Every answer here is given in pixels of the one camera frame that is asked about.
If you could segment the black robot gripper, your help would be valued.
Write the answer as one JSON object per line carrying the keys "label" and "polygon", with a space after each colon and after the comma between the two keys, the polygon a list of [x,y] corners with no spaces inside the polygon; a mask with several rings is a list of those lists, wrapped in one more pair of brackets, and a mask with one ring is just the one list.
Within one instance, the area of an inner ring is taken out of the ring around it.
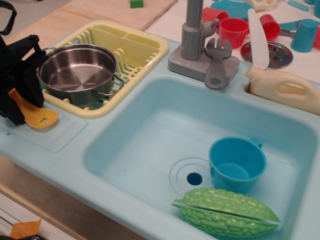
{"label": "black robot gripper", "polygon": [[16,91],[29,103],[42,108],[44,96],[37,76],[37,69],[47,59],[39,46],[39,37],[29,35],[7,45],[0,40],[0,114],[15,125],[25,123],[25,117],[8,92]]}

